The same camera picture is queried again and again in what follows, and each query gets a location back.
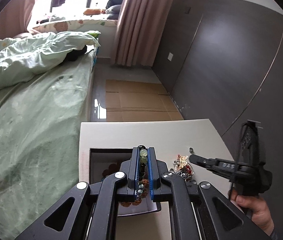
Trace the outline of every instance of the light switch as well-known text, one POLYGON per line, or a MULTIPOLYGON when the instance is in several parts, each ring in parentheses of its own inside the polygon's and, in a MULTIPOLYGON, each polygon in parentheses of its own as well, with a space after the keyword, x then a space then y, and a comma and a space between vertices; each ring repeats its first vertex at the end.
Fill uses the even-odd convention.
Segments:
POLYGON ((169 53, 168 60, 171 61, 173 56, 174 56, 173 54, 169 53))

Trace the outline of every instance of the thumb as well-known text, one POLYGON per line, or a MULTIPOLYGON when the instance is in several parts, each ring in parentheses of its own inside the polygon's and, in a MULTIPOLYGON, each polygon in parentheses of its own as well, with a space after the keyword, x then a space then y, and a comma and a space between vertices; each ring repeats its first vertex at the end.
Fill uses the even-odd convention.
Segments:
POLYGON ((264 211, 267 208, 265 201, 252 196, 238 195, 236 198, 236 203, 241 207, 251 209, 253 213, 264 211))

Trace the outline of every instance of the green bead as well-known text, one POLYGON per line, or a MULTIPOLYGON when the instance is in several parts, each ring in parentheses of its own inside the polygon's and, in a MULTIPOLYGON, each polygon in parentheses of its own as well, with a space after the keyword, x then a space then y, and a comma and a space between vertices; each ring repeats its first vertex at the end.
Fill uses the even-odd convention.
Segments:
POLYGON ((147 157, 142 156, 142 157, 140 157, 139 161, 140 161, 141 163, 147 163, 147 157))
POLYGON ((140 150, 139 155, 140 156, 147 156, 147 150, 145 150, 145 149, 140 150))

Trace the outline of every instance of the human hand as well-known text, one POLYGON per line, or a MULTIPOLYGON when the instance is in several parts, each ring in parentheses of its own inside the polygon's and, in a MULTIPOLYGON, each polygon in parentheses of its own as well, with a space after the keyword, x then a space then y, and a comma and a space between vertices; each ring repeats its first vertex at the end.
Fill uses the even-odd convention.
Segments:
POLYGON ((271 218, 267 203, 262 197, 241 196, 238 195, 238 192, 235 189, 233 189, 231 200, 240 207, 251 209, 251 220, 270 236, 274 230, 274 222, 271 218))

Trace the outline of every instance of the flattened cardboard box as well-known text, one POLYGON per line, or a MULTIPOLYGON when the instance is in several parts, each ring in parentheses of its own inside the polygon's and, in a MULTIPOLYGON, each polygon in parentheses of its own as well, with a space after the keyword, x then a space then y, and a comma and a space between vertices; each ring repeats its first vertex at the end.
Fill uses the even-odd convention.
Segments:
POLYGON ((107 122, 183 120, 162 84, 106 80, 107 122))

